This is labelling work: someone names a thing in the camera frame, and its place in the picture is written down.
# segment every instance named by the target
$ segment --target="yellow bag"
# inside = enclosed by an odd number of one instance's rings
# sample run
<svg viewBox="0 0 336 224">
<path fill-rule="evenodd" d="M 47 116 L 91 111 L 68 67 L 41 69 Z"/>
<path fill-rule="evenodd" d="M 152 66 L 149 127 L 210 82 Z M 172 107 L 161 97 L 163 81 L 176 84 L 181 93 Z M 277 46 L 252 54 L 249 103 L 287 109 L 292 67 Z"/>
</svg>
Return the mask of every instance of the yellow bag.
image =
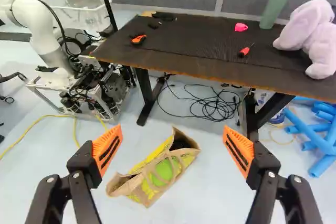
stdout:
<svg viewBox="0 0 336 224">
<path fill-rule="evenodd" d="M 173 135 L 128 174 L 116 173 L 107 184 L 106 193 L 110 197 L 126 195 L 150 207 L 182 176 L 200 150 L 192 138 L 173 128 Z"/>
</svg>

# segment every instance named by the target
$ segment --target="stuffed animal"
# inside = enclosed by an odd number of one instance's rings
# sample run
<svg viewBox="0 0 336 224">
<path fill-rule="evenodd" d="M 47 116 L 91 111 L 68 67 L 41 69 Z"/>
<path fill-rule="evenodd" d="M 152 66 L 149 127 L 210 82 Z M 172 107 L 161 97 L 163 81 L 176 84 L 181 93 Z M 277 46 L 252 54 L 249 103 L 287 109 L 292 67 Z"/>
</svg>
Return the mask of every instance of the stuffed animal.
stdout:
<svg viewBox="0 0 336 224">
<path fill-rule="evenodd" d="M 299 50 L 312 61 L 306 74 L 324 79 L 336 71 L 335 14 L 326 0 L 311 0 L 296 8 L 273 46 L 280 50 Z"/>
</svg>

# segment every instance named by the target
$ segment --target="green ball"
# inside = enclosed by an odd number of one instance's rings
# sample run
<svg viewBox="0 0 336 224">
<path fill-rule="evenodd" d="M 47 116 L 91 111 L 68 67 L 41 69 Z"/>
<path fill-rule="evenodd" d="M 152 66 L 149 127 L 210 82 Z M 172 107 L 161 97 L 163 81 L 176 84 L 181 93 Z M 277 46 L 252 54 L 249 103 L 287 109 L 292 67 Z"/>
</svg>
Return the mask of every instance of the green ball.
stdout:
<svg viewBox="0 0 336 224">
<path fill-rule="evenodd" d="M 173 164 L 176 167 L 176 170 L 179 168 L 179 163 L 177 162 L 176 158 L 173 158 Z M 160 176 L 160 178 L 163 178 L 167 181 L 171 181 L 173 179 L 174 173 L 173 173 L 173 167 L 169 161 L 168 158 L 165 158 L 163 161 L 159 162 L 155 166 L 156 173 Z M 159 180 L 155 174 L 152 173 L 152 183 L 156 187 L 161 187 L 166 185 L 165 182 L 162 182 Z"/>
</svg>

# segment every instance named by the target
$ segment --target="white container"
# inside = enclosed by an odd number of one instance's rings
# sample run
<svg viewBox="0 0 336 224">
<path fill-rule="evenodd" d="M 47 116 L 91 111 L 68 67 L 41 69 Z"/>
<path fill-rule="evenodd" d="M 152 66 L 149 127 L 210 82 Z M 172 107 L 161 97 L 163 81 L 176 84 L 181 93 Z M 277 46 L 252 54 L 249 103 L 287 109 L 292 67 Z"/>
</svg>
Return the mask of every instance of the white container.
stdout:
<svg viewBox="0 0 336 224">
<path fill-rule="evenodd" d="M 103 31 L 111 23 L 103 0 L 42 0 L 56 13 L 63 28 Z"/>
</svg>

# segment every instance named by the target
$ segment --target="yellow cable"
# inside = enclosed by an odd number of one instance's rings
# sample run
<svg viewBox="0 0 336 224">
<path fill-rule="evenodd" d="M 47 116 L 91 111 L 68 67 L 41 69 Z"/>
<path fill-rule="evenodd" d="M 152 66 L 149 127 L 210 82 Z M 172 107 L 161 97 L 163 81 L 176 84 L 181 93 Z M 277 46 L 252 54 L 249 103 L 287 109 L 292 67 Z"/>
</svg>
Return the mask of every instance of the yellow cable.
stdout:
<svg viewBox="0 0 336 224">
<path fill-rule="evenodd" d="M 56 118 L 68 118 L 68 117 L 73 117 L 71 115 L 43 115 L 41 116 L 39 119 L 37 119 L 31 126 L 28 127 L 28 129 L 25 130 L 25 132 L 19 137 L 18 140 L 16 140 L 12 145 L 10 145 L 1 155 L 0 155 L 0 160 L 5 156 L 5 154 L 11 149 L 13 148 L 16 144 L 18 144 L 24 137 L 25 135 L 28 133 L 28 131 L 30 131 L 30 129 L 32 127 L 34 127 L 39 121 L 41 121 L 44 118 L 47 118 L 49 116 L 53 116 Z"/>
<path fill-rule="evenodd" d="M 74 139 L 74 142 L 75 142 L 75 144 L 76 144 L 76 146 L 77 146 L 77 148 L 79 148 L 80 147 L 80 145 L 79 145 L 79 143 L 78 143 L 78 141 L 77 141 L 77 138 L 76 138 L 76 123 L 77 123 L 77 118 L 74 118 L 74 121 L 73 121 L 74 123 L 74 127 L 73 127 L 73 139 Z"/>
<path fill-rule="evenodd" d="M 291 110 L 292 110 L 292 112 L 293 112 L 295 115 L 297 115 L 295 108 L 291 108 Z M 271 126 L 273 126 L 273 127 L 276 127 L 277 129 L 280 129 L 280 130 L 282 130 L 282 129 L 284 129 L 285 127 L 291 125 L 291 124 L 287 124 L 287 125 L 277 125 L 277 124 L 272 124 L 272 123 L 268 123 L 268 124 L 271 125 Z M 294 138 L 293 138 L 291 141 L 289 141 L 289 142 L 285 142 L 285 143 L 278 142 L 278 141 L 276 141 L 276 140 L 273 138 L 273 136 L 272 136 L 272 132 L 273 132 L 274 130 L 269 130 L 269 131 L 268 131 L 268 135 L 269 135 L 269 138 L 270 138 L 270 139 L 268 139 L 268 140 L 261 140 L 261 142 L 263 142 L 263 141 L 267 142 L 267 141 L 270 141 L 270 140 L 271 140 L 271 141 L 273 141 L 274 143 L 276 143 L 276 144 L 278 144 L 278 145 L 289 145 L 289 144 L 293 143 L 293 142 L 296 140 L 297 134 L 293 134 L 293 135 L 294 135 Z"/>
<path fill-rule="evenodd" d="M 101 123 L 101 125 L 104 127 L 104 129 L 107 131 L 108 128 L 106 127 L 106 125 L 104 124 L 103 120 L 98 116 L 98 115 L 95 115 L 96 118 L 98 119 L 98 121 Z M 37 119 L 34 123 L 32 123 L 31 126 L 28 127 L 28 129 L 25 130 L 25 132 L 19 137 L 18 140 L 16 140 L 12 145 L 10 145 L 4 152 L 1 153 L 0 155 L 0 160 L 6 155 L 6 153 L 12 149 L 15 145 L 17 145 L 25 136 L 26 134 L 28 133 L 28 131 L 30 131 L 32 129 L 32 127 L 34 127 L 38 122 L 40 122 L 42 119 L 44 118 L 47 118 L 47 117 L 55 117 L 55 118 L 74 118 L 74 127 L 73 127 L 73 139 L 74 139 L 74 142 L 76 144 L 76 146 L 79 148 L 80 147 L 80 144 L 78 143 L 77 141 L 77 138 L 76 138 L 76 123 L 77 123 L 77 118 L 73 115 L 43 115 L 41 116 L 39 119 Z"/>
<path fill-rule="evenodd" d="M 103 122 L 103 120 L 100 118 L 100 116 L 97 115 L 97 114 L 96 114 L 95 116 L 96 116 L 96 118 L 98 119 L 98 121 L 101 123 L 101 125 L 103 125 L 105 131 L 108 131 L 109 129 L 106 127 L 106 125 L 104 124 L 104 122 Z"/>
</svg>

